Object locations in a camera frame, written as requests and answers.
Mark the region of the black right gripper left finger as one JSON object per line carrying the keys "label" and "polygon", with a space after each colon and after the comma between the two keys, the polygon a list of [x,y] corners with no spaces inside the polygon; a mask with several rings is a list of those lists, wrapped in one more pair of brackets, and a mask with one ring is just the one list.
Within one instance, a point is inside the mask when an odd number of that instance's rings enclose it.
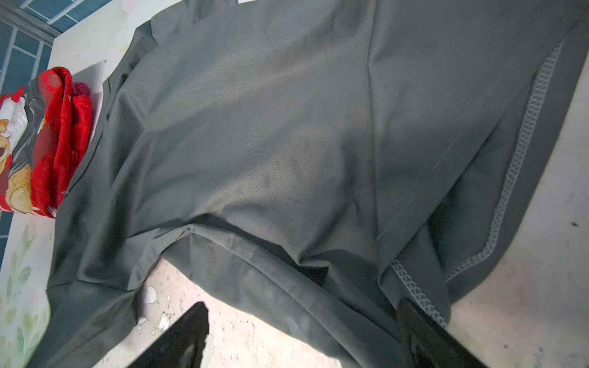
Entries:
{"label": "black right gripper left finger", "polygon": [[209,310],[197,302],[129,367],[199,368],[209,332]]}

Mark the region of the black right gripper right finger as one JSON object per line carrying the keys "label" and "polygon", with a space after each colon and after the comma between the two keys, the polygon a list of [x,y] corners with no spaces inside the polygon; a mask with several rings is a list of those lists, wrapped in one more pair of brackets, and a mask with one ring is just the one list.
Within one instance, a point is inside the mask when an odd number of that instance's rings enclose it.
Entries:
{"label": "black right gripper right finger", "polygon": [[408,367],[486,366],[408,298],[398,305],[397,322]]}

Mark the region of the grey t shirt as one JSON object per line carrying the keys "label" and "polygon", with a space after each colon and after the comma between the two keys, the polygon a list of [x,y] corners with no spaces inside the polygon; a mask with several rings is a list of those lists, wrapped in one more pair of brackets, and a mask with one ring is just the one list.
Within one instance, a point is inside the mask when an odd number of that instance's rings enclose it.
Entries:
{"label": "grey t shirt", "polygon": [[512,242],[588,48],[586,1],[183,1],[104,82],[32,367],[90,367],[165,259],[334,357],[402,367]]}

